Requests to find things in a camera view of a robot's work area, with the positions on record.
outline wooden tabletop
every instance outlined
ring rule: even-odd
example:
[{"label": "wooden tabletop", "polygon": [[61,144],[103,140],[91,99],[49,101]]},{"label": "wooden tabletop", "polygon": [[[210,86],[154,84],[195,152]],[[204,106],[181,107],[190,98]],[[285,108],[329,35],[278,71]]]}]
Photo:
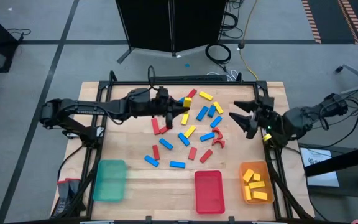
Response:
[{"label": "wooden tabletop", "polygon": [[[122,98],[135,88],[145,86],[121,85],[112,89],[112,99]],[[265,159],[262,140],[258,132],[253,139],[247,139],[241,128],[229,117],[229,112],[245,114],[233,104],[234,100],[253,100],[251,86],[165,86],[175,99],[186,96],[191,89],[198,90],[193,97],[190,117],[186,126],[181,125],[179,115],[173,121],[173,129],[164,135],[154,135],[150,117],[130,118],[123,125],[115,125],[108,120],[101,159],[122,159],[127,165],[127,181],[124,200],[118,203],[95,202],[92,219],[97,220],[144,220],[151,215],[153,220],[227,220],[234,216],[236,220],[274,220],[272,204],[248,205],[242,197],[239,180],[239,165],[244,161],[262,161]],[[79,100],[94,101],[98,91],[98,82],[84,82]],[[205,91],[213,96],[208,101],[198,95]],[[283,114],[288,110],[287,97],[282,82],[268,82],[268,92],[275,97],[275,111]],[[207,116],[199,122],[195,118],[203,106],[210,106],[217,101],[224,113],[223,120],[218,124],[223,133],[226,145],[221,149],[219,144],[211,146],[211,140],[200,142],[200,136],[211,132],[209,126],[213,118]],[[92,116],[76,115],[75,119],[89,126]],[[158,118],[160,127],[165,125],[165,118]],[[184,133],[191,125],[197,127],[190,136],[190,145],[186,147],[177,134]],[[158,143],[165,138],[173,145],[169,151]],[[144,160],[145,155],[153,157],[152,145],[158,145],[160,165],[154,167]],[[70,155],[81,145],[79,139],[69,140],[66,155]],[[190,147],[196,147],[196,159],[188,160]],[[296,142],[288,146],[298,149]],[[213,155],[202,164],[199,159],[208,150]],[[80,178],[85,157],[85,149],[67,161],[62,169],[60,179],[66,177]],[[283,165],[287,177],[288,189],[310,215],[314,216],[306,188],[305,173],[299,154],[284,150]],[[186,169],[169,166],[171,160],[186,162]],[[226,211],[220,215],[199,215],[195,209],[194,173],[198,170],[219,170],[223,177],[224,203]],[[280,189],[277,187],[282,216],[285,209]],[[87,204],[89,188],[84,195]]]}]

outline metal frame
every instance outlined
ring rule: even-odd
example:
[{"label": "metal frame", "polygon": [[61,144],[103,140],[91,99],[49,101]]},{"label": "metal frame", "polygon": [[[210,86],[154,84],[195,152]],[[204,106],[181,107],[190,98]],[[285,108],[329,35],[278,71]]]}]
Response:
[{"label": "metal frame", "polygon": [[[203,76],[203,77],[204,78],[202,78],[202,79],[200,79],[200,77],[195,77],[194,80],[191,80],[191,77],[183,77],[183,78],[180,78],[179,80],[174,80],[174,81],[158,81],[158,80],[156,80],[154,84],[164,85],[164,86],[169,86],[169,85],[227,85],[227,86],[244,85],[244,86],[252,86],[254,88],[255,99],[260,96],[259,89],[261,89],[263,91],[264,96],[269,95],[266,81],[245,82],[242,80],[241,73],[239,74],[239,76],[235,82],[210,81],[210,79],[213,78],[213,76],[208,76],[208,77]],[[96,95],[96,101],[101,101],[101,97],[102,97],[103,91],[105,89],[107,89],[107,95],[106,95],[105,100],[109,101],[111,99],[112,88],[114,85],[148,85],[148,84],[149,83],[147,81],[144,81],[144,82],[129,82],[129,81],[118,82],[115,74],[111,71],[110,81],[100,81],[99,82],[98,93]],[[92,127],[96,127],[97,119],[98,119],[97,116],[93,116]],[[106,127],[106,123],[107,123],[107,116],[103,116],[101,126]],[[88,167],[90,164],[93,149],[87,148],[86,154],[85,154],[85,159],[84,159],[84,164],[83,164],[83,171],[81,174],[81,184],[80,184],[79,192],[81,192],[81,189],[86,189],[88,184],[90,183],[90,181],[92,181],[91,190],[89,192],[89,200],[87,203],[86,216],[85,217],[70,217],[70,218],[54,218],[54,219],[48,219],[48,220],[37,220],[37,221],[20,222],[20,223],[79,223],[79,222],[91,220],[92,211],[93,211],[92,195],[94,193],[94,178],[96,177],[98,163],[101,158],[101,151],[103,148],[104,135],[99,140],[100,140],[100,142],[99,142],[100,145],[96,149],[94,165],[93,165],[91,171],[88,173]],[[277,184],[283,191],[284,205],[285,205],[285,210],[287,213],[287,217],[281,216],[281,211],[280,211],[280,206],[279,206],[278,200],[275,200],[273,203],[273,209],[275,212],[276,222],[344,224],[344,223],[339,223],[339,222],[318,221],[318,220],[310,219],[311,216],[301,217],[301,215],[300,215],[300,217],[303,219],[293,218],[291,204],[296,205],[297,202],[296,202],[295,198],[293,197],[293,195],[290,193],[290,191],[287,189],[287,183],[285,181],[285,173],[284,173],[282,158],[281,158],[279,152],[275,151],[275,156],[276,156],[275,160],[277,162],[278,172],[276,172],[275,170],[273,172],[271,172],[272,171],[271,169],[274,169],[274,168],[272,168],[273,166],[272,166],[272,158],[270,156],[270,151],[271,151],[271,148],[267,147],[267,145],[264,144],[265,159],[268,162],[268,164],[270,165],[269,174],[270,174],[270,178],[273,182],[273,185],[272,185],[273,193],[274,193],[275,198],[277,198],[277,190],[276,190],[276,186],[275,186],[275,184]],[[80,197],[78,197],[78,199],[76,200],[77,202],[82,202],[82,195],[83,195],[83,192],[81,193]],[[180,221],[180,220],[179,221],[178,220],[152,221],[151,216],[146,216],[145,220],[114,220],[114,223],[149,223],[149,224],[151,224],[151,223],[180,223],[180,222],[194,223],[194,224],[225,223],[222,221],[190,221],[190,220],[186,220],[186,221]],[[250,222],[250,221],[235,221],[234,217],[228,217],[227,222],[228,223],[258,223],[258,222]]]}]

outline yellow block in orange bin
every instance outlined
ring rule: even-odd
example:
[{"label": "yellow block in orange bin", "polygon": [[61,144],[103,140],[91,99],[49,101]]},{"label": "yellow block in orange bin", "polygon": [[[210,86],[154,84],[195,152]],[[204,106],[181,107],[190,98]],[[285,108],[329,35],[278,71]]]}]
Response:
[{"label": "yellow block in orange bin", "polygon": [[254,174],[254,171],[252,169],[247,169],[247,172],[242,176],[242,179],[245,182],[249,182],[249,180],[251,179],[253,174]]},{"label": "yellow block in orange bin", "polygon": [[254,188],[258,188],[258,187],[265,187],[265,182],[258,181],[258,182],[249,183],[248,185],[249,185],[250,189],[254,189]]},{"label": "yellow block in orange bin", "polygon": [[267,200],[267,193],[254,191],[254,198]]},{"label": "yellow block in orange bin", "polygon": [[247,200],[251,200],[252,199],[251,190],[249,189],[248,186],[245,186],[245,188],[246,188],[246,198],[247,198]]},{"label": "yellow block in orange bin", "polygon": [[254,173],[254,180],[260,181],[260,174]]}]

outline yellow block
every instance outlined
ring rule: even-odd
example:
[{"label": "yellow block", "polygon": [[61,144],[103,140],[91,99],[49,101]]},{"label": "yellow block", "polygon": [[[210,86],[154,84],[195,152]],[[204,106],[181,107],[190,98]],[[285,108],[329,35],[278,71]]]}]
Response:
[{"label": "yellow block", "polygon": [[190,107],[191,106],[191,98],[190,97],[185,98],[185,102],[183,102],[183,106],[184,107]]},{"label": "yellow block", "polygon": [[203,97],[203,98],[206,98],[206,99],[209,100],[209,101],[212,100],[212,96],[209,95],[208,93],[200,92],[200,96]]},{"label": "yellow block", "polygon": [[191,125],[191,127],[189,128],[189,130],[186,131],[185,136],[186,138],[189,138],[191,136],[191,134],[193,134],[194,130],[196,129],[196,126]]},{"label": "yellow block", "polygon": [[260,181],[260,174],[254,173],[254,180]]},{"label": "yellow block", "polygon": [[216,107],[216,111],[218,112],[218,114],[223,114],[223,110],[221,108],[221,105],[219,105],[218,102],[214,102],[213,105]]},{"label": "yellow block", "polygon": [[183,125],[186,125],[187,124],[187,119],[189,119],[189,115],[188,114],[184,114],[183,115],[183,118],[181,119],[181,123]]},{"label": "yellow block", "polygon": [[265,187],[265,182],[264,181],[253,182],[253,183],[249,183],[248,185],[250,189],[254,189],[258,187]]},{"label": "yellow block", "polygon": [[251,199],[252,199],[252,197],[251,197],[251,190],[249,189],[248,186],[245,186],[245,188],[246,188],[246,199],[247,199],[247,200],[251,200]]},{"label": "yellow block", "polygon": [[267,193],[254,191],[254,198],[267,200]]},{"label": "yellow block", "polygon": [[247,172],[242,176],[242,179],[245,182],[248,182],[251,179],[253,174],[254,174],[254,171],[252,169],[247,169]]}]

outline orange bin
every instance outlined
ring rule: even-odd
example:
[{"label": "orange bin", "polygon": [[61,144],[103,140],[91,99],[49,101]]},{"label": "orange bin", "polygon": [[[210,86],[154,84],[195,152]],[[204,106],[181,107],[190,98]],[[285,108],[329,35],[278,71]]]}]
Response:
[{"label": "orange bin", "polygon": [[[254,195],[254,191],[259,192],[265,192],[267,193],[267,200],[261,200],[253,198],[251,200],[247,200],[246,198],[246,190],[245,186],[248,186],[248,183],[246,183],[242,176],[247,172],[248,169],[252,169],[255,173],[260,174],[260,180],[263,180],[265,182],[265,187],[259,187],[256,189],[251,189],[251,196]],[[267,164],[265,161],[254,161],[254,162],[243,162],[240,165],[240,181],[241,181],[241,189],[242,189],[242,196],[246,203],[255,205],[255,204],[263,204],[263,203],[273,203],[274,202],[274,194],[273,194],[273,188],[272,183],[270,182],[270,176],[269,176],[269,170],[267,169]]]}]

